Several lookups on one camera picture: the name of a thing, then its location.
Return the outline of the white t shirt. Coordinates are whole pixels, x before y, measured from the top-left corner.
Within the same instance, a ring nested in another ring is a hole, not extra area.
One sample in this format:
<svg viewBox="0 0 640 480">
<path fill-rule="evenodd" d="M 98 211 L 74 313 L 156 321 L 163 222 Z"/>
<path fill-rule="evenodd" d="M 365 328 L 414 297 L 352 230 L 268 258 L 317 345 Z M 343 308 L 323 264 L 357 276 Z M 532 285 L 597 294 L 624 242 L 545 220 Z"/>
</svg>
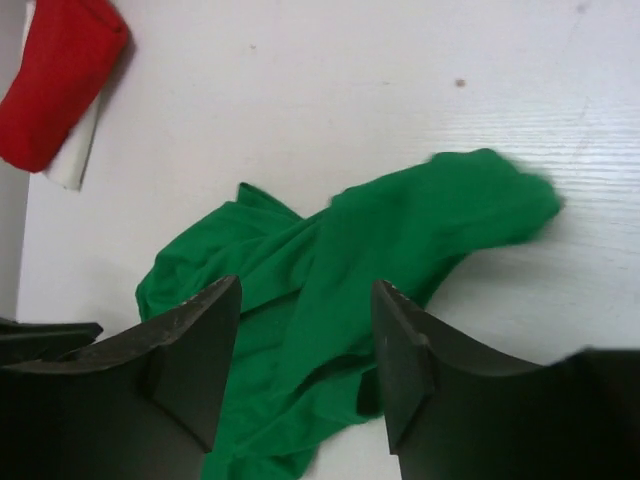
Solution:
<svg viewBox="0 0 640 480">
<path fill-rule="evenodd" d="M 34 16 L 35 3 L 27 3 L 27 17 L 23 35 L 23 51 L 26 37 Z M 89 109 L 80 118 L 77 125 L 69 132 L 58 153 L 49 166 L 41 171 L 52 182 L 70 190 L 78 190 L 91 149 L 92 136 L 97 123 L 97 108 L 100 92 L 91 103 Z"/>
</svg>

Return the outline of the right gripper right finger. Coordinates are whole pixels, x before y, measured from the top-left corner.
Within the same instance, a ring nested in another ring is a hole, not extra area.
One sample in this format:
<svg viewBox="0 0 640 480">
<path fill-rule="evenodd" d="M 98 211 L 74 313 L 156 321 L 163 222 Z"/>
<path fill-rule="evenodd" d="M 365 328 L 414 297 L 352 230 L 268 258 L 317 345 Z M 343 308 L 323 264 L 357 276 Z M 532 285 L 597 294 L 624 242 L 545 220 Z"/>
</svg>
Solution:
<svg viewBox="0 0 640 480">
<path fill-rule="evenodd" d="M 385 281 L 372 325 L 390 452 L 405 479 L 635 479 L 639 354 L 549 365 L 499 352 Z"/>
</svg>

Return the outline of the green t shirt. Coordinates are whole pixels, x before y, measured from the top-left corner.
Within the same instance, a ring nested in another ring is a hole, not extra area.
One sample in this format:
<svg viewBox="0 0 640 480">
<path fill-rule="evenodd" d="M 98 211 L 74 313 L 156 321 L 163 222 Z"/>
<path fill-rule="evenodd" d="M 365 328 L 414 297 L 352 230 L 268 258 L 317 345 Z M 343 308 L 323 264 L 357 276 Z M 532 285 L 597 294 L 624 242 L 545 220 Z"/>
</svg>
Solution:
<svg viewBox="0 0 640 480">
<path fill-rule="evenodd" d="M 532 240 L 562 208 L 545 177 L 489 150 L 439 153 L 301 217 L 250 184 L 164 247 L 138 285 L 142 320 L 217 279 L 241 319 L 206 479 L 298 479 L 320 444 L 382 413 L 371 288 L 426 304 L 471 253 Z"/>
</svg>

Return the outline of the red t shirt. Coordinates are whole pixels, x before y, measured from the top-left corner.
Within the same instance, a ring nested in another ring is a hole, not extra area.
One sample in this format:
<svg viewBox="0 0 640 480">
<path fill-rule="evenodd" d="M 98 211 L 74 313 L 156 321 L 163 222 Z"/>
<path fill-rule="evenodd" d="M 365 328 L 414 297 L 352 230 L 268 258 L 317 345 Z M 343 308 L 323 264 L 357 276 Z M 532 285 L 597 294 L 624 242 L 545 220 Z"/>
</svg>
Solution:
<svg viewBox="0 0 640 480">
<path fill-rule="evenodd" d="M 128 38 L 109 1 L 37 1 L 19 71 L 1 101 L 1 158 L 30 173 L 45 170 Z"/>
</svg>

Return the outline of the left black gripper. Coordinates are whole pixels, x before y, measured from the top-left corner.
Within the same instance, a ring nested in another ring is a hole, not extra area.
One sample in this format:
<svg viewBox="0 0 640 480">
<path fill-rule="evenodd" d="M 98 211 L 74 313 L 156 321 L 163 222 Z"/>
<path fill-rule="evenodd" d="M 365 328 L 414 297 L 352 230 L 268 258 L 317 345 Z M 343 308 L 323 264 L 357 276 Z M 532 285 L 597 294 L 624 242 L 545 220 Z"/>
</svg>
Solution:
<svg viewBox="0 0 640 480">
<path fill-rule="evenodd" d="M 92 344 L 103 332 L 95 322 L 43 324 L 1 319 L 1 364 L 52 361 Z"/>
</svg>

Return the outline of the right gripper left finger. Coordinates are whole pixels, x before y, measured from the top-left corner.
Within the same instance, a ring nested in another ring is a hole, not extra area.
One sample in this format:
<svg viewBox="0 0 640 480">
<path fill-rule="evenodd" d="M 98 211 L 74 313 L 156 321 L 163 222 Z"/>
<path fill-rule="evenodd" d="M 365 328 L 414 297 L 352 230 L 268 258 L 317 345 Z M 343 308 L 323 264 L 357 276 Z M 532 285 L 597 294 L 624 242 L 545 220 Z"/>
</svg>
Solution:
<svg viewBox="0 0 640 480">
<path fill-rule="evenodd" d="M 1 364 L 5 479 L 196 479 L 213 449 L 242 288 L 183 304 L 52 361 Z"/>
</svg>

